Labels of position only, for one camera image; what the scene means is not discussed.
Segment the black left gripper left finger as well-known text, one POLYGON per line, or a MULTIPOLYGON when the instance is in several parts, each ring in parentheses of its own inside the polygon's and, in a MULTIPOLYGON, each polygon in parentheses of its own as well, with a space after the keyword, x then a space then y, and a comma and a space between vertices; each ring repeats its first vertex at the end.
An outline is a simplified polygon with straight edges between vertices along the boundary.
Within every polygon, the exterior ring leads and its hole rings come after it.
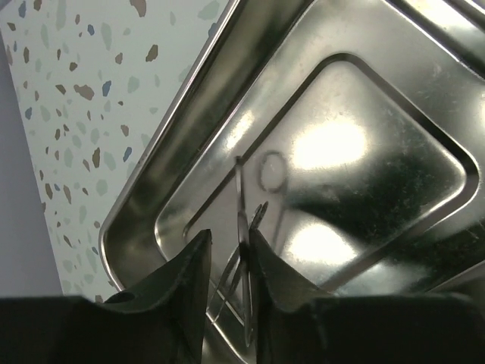
POLYGON ((200 363, 211 232, 103 303, 81 296, 1 300, 3 363, 200 363))

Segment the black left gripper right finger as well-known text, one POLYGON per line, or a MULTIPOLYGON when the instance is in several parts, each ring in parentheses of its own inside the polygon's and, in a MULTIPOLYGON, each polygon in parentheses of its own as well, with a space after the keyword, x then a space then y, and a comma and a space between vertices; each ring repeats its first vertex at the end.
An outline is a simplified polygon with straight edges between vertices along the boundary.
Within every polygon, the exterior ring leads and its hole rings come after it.
POLYGON ((453 293, 338 297, 249 232, 259 363, 482 363, 484 320, 453 293))

